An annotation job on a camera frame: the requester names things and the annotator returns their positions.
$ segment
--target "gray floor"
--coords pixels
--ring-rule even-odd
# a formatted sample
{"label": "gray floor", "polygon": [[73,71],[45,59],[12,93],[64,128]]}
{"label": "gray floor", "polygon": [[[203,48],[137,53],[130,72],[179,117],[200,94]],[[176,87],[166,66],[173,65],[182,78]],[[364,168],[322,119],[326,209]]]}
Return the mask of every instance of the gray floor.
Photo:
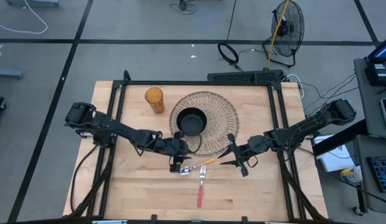
{"label": "gray floor", "polygon": [[[386,0],[360,0],[379,40],[386,38]],[[182,16],[168,8],[173,1],[94,0],[83,39],[224,39],[232,0],[198,0],[197,12]],[[61,0],[60,8],[34,5],[49,29],[42,35],[15,34],[0,28],[0,38],[72,39],[82,18],[87,0]],[[370,35],[352,0],[299,0],[305,16],[305,40],[371,41]],[[273,0],[238,1],[230,33],[231,39],[263,40],[270,36]],[[41,30],[42,24],[28,11],[9,7],[0,1],[0,23],[14,29]],[[0,222],[6,222],[12,208],[38,135],[48,112],[55,88],[70,50],[70,44],[0,44],[0,67],[20,69],[23,80],[0,78],[0,95],[8,105],[0,119]],[[260,49],[258,45],[233,45],[237,50]],[[374,47],[301,46],[297,65],[283,68],[302,82],[317,86],[325,93],[354,73],[353,60],[368,55]],[[261,70],[266,57],[258,52],[241,54],[244,70]],[[281,68],[272,64],[271,68]],[[206,80],[208,73],[234,72],[222,60],[216,45],[153,44],[108,45],[80,44],[77,47],[47,139],[19,215],[19,221],[61,216],[77,156],[79,138],[64,127],[64,117],[75,101],[90,101],[97,80],[114,80],[127,69],[134,80]],[[355,80],[344,87],[357,86]],[[304,107],[317,99],[314,88],[304,86]],[[359,92],[342,98],[363,118]],[[322,101],[311,105],[310,113]],[[329,126],[324,134],[344,127]],[[386,223],[386,215],[370,212],[358,217],[356,191],[320,174],[329,216],[337,221]]]}

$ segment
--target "computer monitor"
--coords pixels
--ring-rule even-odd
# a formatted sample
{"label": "computer monitor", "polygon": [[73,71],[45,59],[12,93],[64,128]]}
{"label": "computer monitor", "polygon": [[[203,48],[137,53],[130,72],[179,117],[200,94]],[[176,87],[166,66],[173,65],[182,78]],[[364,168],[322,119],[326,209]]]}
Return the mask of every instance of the computer monitor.
{"label": "computer monitor", "polygon": [[386,40],[368,56],[368,59],[372,63],[386,62]]}

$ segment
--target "amber plastic cup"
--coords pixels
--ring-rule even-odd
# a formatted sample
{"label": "amber plastic cup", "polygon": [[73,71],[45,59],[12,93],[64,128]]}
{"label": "amber plastic cup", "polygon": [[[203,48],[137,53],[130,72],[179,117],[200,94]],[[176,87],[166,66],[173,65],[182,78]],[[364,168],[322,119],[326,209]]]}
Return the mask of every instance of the amber plastic cup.
{"label": "amber plastic cup", "polygon": [[164,98],[159,88],[150,88],[146,91],[144,97],[155,113],[161,114],[164,112]]}

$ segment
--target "white cable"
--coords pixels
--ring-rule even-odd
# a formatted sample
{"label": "white cable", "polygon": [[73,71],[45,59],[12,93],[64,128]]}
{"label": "white cable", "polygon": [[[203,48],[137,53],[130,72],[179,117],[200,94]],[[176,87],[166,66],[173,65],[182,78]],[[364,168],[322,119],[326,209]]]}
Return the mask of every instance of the white cable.
{"label": "white cable", "polygon": [[298,83],[299,83],[299,85],[301,87],[301,93],[302,93],[301,99],[303,99],[305,97],[305,92],[304,92],[304,88],[303,88],[303,84],[301,83],[301,80],[295,74],[289,74],[287,76],[287,78],[290,77],[290,76],[294,76],[298,80]]}
{"label": "white cable", "polygon": [[6,29],[6,30],[9,30],[9,31],[13,31],[13,32],[20,32],[20,33],[25,33],[25,34],[43,34],[47,29],[48,29],[48,25],[45,23],[45,21],[43,21],[30,7],[30,5],[27,3],[27,0],[24,0],[24,2],[26,3],[27,7],[30,9],[30,11],[35,15],[37,16],[37,18],[45,25],[45,29],[41,32],[31,32],[31,31],[22,31],[22,30],[14,30],[14,29],[10,29],[10,28],[7,28],[7,27],[4,27],[2,25],[0,25],[0,27],[2,27],[3,29]]}

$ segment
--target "red handle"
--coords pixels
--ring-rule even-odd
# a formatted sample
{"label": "red handle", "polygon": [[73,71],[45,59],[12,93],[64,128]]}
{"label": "red handle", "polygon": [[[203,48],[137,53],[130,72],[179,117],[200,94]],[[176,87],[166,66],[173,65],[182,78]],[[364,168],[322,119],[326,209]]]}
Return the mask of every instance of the red handle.
{"label": "red handle", "polygon": [[201,202],[203,201],[203,185],[199,189],[199,198],[197,199],[197,208],[201,208]]}

